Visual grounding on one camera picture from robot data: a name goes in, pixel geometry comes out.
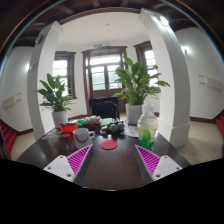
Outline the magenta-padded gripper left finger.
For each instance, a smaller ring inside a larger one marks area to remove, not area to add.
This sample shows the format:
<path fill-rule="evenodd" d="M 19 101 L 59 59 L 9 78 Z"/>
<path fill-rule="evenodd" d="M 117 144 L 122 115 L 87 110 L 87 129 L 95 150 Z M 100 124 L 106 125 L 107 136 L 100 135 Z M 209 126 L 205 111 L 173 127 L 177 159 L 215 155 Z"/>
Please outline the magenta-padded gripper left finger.
<path fill-rule="evenodd" d="M 44 170 L 81 186 L 92 156 L 92 145 L 88 145 L 69 156 L 59 155 Z"/>

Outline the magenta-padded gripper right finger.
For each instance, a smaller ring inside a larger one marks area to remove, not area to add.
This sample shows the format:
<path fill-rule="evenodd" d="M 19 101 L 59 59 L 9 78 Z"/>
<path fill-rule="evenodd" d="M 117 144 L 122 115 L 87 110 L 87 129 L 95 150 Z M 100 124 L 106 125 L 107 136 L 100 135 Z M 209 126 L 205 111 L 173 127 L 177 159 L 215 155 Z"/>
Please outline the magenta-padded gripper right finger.
<path fill-rule="evenodd" d="M 135 157 L 144 185 L 160 180 L 182 169 L 168 155 L 159 156 L 139 145 L 135 146 Z"/>

